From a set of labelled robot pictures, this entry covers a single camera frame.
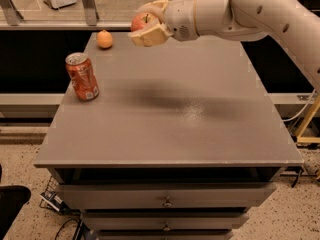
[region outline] metal post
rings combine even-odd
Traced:
[[[96,4],[94,0],[82,0],[86,22],[89,26],[94,26],[97,24],[99,15],[97,12]]]
[[[7,23],[11,26],[17,26],[23,20],[23,16],[17,10],[12,0],[0,0],[0,5],[4,12]]]

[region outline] hand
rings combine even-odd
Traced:
[[[150,21],[144,28],[129,33],[129,38],[137,46],[150,47],[165,43],[173,33],[164,23],[164,10],[168,0],[157,0],[141,6],[137,13],[151,13],[156,18]]]

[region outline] can top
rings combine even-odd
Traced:
[[[79,65],[86,61],[88,56],[82,52],[71,53],[66,58],[66,63],[69,65]]]

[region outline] black chair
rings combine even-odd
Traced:
[[[0,186],[0,239],[5,237],[22,206],[30,197],[31,191],[27,187]]]

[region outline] drawer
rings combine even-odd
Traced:
[[[71,209],[201,208],[259,206],[273,183],[60,185]]]
[[[99,232],[99,240],[229,240],[230,231]]]
[[[84,224],[93,230],[231,230],[241,227],[246,214],[216,212],[98,212],[83,213]]]

